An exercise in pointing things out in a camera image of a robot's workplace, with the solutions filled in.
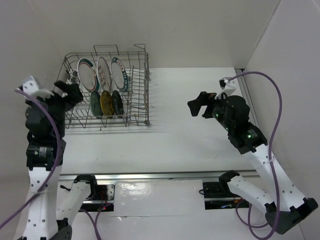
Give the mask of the blue white patterned plate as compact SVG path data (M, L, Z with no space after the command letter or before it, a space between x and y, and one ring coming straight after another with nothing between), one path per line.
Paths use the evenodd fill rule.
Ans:
M89 98L91 112L97 118L101 118L103 115L101 104L100 104L100 97L101 96L97 91L93 91L91 92L90 98Z

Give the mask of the white plate red characters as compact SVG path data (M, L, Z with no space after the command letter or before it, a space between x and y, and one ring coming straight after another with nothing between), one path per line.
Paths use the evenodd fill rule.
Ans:
M102 56L97 60L96 73L101 89L109 91L111 86L111 72L106 59Z

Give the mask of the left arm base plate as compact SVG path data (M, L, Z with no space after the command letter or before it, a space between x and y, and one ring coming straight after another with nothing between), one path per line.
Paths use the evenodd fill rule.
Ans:
M60 181L58 185L58 196L56 210L67 212L70 208L63 207L64 201L68 198L69 192L79 187L79 183L74 181ZM95 182L93 192L83 199L79 209L87 212L113 212L116 185L114 182Z

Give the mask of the black round plate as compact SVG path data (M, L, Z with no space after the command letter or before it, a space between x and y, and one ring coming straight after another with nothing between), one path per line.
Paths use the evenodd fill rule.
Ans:
M121 95L117 90L114 90L112 92L111 97L112 97L112 106L113 106L114 114L118 118L122 119L124 115L124 106L123 106Z

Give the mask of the white plate teal red rim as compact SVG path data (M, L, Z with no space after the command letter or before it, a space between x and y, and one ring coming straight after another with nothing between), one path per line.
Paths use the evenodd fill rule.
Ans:
M77 63L77 73L82 86L93 92L99 89L95 65L87 58L81 58Z

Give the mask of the white plate teal lettered rim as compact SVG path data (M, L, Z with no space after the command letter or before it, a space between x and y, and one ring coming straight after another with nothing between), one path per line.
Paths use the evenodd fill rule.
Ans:
M129 77L124 64L118 57L111 59L110 70L117 89L123 93L127 92L129 90Z

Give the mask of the yellow patterned plate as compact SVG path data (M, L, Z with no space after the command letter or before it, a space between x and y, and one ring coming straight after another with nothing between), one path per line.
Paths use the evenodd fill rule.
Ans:
M100 106L102 113L109 119L113 118L114 108L111 94L104 90L100 95Z

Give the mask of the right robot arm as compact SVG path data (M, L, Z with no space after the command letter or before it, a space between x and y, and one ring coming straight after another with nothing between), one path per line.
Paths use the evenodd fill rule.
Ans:
M243 97L202 91L187 103L193 117L202 106L205 119L214 118L227 131L231 144L255 168L267 189L263 190L246 180L240 173L229 170L219 177L218 190L223 196L232 193L259 209L267 224L283 235L318 208L314 198L299 191L277 159L269 153L268 141L261 130L249 120L250 108Z

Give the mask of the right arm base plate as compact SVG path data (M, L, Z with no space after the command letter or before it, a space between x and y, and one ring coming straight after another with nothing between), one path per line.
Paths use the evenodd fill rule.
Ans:
M240 208L248 208L249 203L242 197L224 191L220 182L203 182L199 194L204 197L205 210L235 209L241 203Z

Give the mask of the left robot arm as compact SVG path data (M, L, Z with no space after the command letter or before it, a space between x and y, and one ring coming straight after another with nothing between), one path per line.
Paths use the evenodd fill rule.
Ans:
M99 187L94 175L81 174L74 181L60 207L57 207L59 178L66 148L65 115L83 100L79 85L56 81L65 96L50 91L33 76L28 76L16 92L25 97L25 126L28 129L26 166L32 197L23 240L69 240L72 224L85 199L97 197Z

